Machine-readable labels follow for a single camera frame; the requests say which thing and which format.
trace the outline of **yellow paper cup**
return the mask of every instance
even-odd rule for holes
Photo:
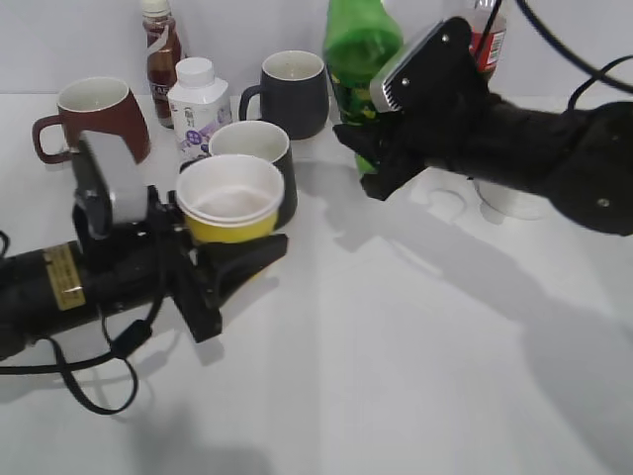
[[[210,156],[183,171],[176,201],[199,242],[245,242],[273,233],[284,177],[251,155]]]

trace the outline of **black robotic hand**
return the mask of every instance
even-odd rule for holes
[[[334,128],[341,143],[376,168],[362,178],[368,196],[387,200],[434,166],[546,197],[592,230],[633,235],[633,103],[563,114],[518,108],[489,91],[463,23],[446,22],[388,74],[397,112]],[[447,36],[452,49],[442,41]],[[424,68],[428,63],[434,68]],[[408,88],[399,91],[393,84],[400,76]]]

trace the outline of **dark gray mug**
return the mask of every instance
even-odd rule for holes
[[[263,158],[284,175],[284,201],[275,229],[286,226],[297,212],[297,180],[290,138],[281,128],[262,121],[244,121],[222,127],[209,142],[211,155],[245,154]]]
[[[307,51],[281,51],[262,64],[261,82],[246,89],[239,102],[239,119],[260,95],[261,118],[281,127],[293,141],[318,134],[329,113],[325,64]]]

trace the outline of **plastic bottle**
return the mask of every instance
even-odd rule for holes
[[[232,122],[228,83],[216,77],[213,63],[204,57],[183,59],[176,75],[167,98],[182,159],[209,156],[212,135]]]
[[[167,0],[141,0],[147,32],[147,79],[163,127],[171,129],[167,92],[176,83],[176,64],[185,57],[176,33],[176,21]]]
[[[466,0],[466,6],[456,13],[457,16],[465,18],[473,29],[473,42],[471,44],[472,54],[477,52],[484,29],[486,28],[496,1],[497,0]],[[479,70],[489,81],[497,70],[498,59],[501,48],[503,47],[503,40],[505,39],[507,29],[507,3],[506,1],[501,6],[479,60]]]
[[[403,45],[403,33],[381,0],[330,0],[323,46],[341,121],[363,125],[377,119],[369,84]],[[361,173],[374,171],[356,157]]]

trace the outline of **sauce bottle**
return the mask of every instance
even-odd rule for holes
[[[172,129],[167,93],[176,83],[176,64],[185,57],[176,33],[176,21],[167,0],[141,0],[143,26],[147,32],[147,79],[158,121]]]

